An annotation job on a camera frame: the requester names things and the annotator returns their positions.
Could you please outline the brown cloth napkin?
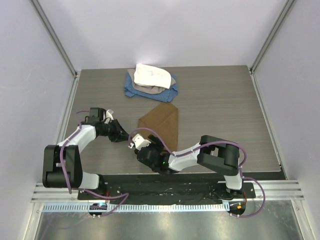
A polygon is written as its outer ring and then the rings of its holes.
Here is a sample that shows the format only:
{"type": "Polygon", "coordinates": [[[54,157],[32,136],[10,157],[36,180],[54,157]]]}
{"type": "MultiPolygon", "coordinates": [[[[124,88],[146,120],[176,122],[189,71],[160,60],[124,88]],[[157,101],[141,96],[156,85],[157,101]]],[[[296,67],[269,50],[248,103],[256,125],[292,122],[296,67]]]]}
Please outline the brown cloth napkin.
{"type": "Polygon", "coordinates": [[[160,103],[138,120],[139,128],[148,128],[156,132],[175,152],[178,149],[179,110],[172,103],[160,103]]]}

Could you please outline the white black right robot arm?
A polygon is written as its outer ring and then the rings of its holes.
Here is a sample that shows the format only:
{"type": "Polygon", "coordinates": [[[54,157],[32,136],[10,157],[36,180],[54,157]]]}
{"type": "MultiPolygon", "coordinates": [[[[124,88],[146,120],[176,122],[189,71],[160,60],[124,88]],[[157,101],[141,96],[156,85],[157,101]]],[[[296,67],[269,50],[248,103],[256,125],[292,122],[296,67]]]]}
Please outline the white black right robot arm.
{"type": "Polygon", "coordinates": [[[236,198],[244,192],[240,167],[247,160],[247,153],[235,142],[203,135],[192,147],[170,151],[163,140],[154,135],[145,139],[137,134],[130,147],[135,148],[137,160],[155,173],[171,175],[202,166],[224,177],[225,190],[230,197],[236,198]]]}

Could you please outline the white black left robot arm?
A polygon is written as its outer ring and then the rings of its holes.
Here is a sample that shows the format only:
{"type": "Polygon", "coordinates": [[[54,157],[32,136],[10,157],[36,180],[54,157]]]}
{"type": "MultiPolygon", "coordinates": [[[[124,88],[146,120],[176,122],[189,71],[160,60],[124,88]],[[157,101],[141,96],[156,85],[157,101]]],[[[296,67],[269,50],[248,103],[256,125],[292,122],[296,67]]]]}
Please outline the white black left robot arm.
{"type": "Polygon", "coordinates": [[[112,143],[120,143],[127,141],[129,134],[110,109],[92,107],[78,113],[86,113],[87,116],[78,122],[76,130],[60,143],[45,147],[42,184],[45,188],[66,188],[69,192],[89,190],[93,198],[100,200],[107,193],[104,178],[83,170],[81,152],[97,137],[107,137],[112,143]]]}

